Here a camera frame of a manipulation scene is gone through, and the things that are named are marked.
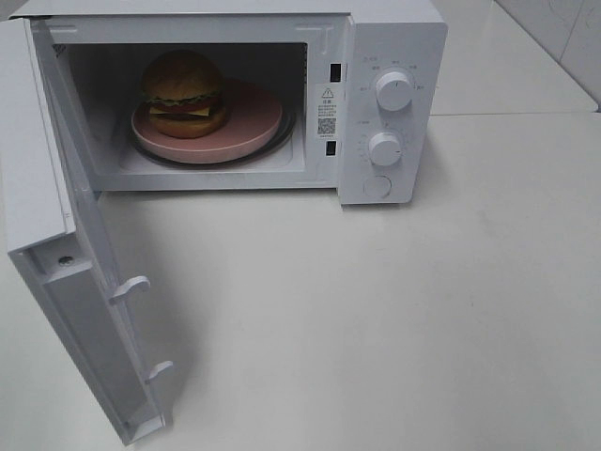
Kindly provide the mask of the upper white microwave knob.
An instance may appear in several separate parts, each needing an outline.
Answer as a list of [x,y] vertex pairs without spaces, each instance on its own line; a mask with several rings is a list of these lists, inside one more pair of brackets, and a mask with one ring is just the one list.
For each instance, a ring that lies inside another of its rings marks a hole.
[[388,112],[404,109],[412,102],[414,87],[413,76],[407,70],[385,70],[375,81],[378,106]]

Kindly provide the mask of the burger with lettuce and cheese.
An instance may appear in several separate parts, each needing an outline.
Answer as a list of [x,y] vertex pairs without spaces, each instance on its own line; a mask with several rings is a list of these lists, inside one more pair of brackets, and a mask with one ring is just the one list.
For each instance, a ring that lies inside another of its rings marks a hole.
[[199,53],[176,50],[158,56],[144,70],[141,88],[148,120],[163,135],[199,138],[216,132],[228,120],[224,78]]

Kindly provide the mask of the white microwave knob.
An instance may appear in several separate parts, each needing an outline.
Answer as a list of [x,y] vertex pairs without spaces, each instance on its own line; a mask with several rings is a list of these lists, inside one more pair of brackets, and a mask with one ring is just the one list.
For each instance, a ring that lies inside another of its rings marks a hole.
[[394,133],[379,132],[370,138],[368,153],[373,165],[390,166],[401,159],[402,145]]
[[388,112],[404,109],[412,102],[414,87],[413,76],[407,70],[385,70],[375,81],[378,106]]

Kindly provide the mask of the white microwave oven body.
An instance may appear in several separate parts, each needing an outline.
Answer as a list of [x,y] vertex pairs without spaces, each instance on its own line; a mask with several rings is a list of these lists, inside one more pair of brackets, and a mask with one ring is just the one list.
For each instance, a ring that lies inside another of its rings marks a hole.
[[[85,139],[78,154],[96,191],[333,188],[344,204],[413,195],[447,24],[428,1],[29,1],[10,19],[45,23]],[[252,159],[183,166],[141,153],[131,130],[144,67],[177,48],[226,77],[262,86],[295,115],[289,139]],[[412,102],[388,112],[375,81],[414,79]],[[394,133],[401,159],[373,165],[368,142]],[[386,176],[391,193],[365,195]]]

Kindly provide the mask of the white microwave door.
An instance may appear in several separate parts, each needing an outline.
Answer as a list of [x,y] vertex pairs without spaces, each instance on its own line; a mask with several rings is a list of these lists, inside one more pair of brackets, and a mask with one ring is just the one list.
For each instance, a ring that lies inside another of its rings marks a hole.
[[162,428],[157,366],[78,151],[85,139],[45,23],[1,24],[1,179],[8,256],[124,444]]

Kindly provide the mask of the lower white microwave knob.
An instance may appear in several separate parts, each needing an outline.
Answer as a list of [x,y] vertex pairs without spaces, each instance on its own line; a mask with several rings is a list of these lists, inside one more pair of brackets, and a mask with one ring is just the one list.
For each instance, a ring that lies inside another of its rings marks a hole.
[[379,132],[370,138],[368,153],[373,165],[390,166],[401,159],[402,145],[394,133]]

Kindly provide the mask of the pink round plate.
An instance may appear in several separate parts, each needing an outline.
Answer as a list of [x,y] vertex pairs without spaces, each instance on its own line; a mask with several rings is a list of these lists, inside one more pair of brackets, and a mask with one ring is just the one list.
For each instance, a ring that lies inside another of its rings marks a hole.
[[142,148],[176,163],[226,163],[264,147],[283,122],[284,107],[268,90],[227,79],[217,103],[168,113],[148,103],[131,115]]

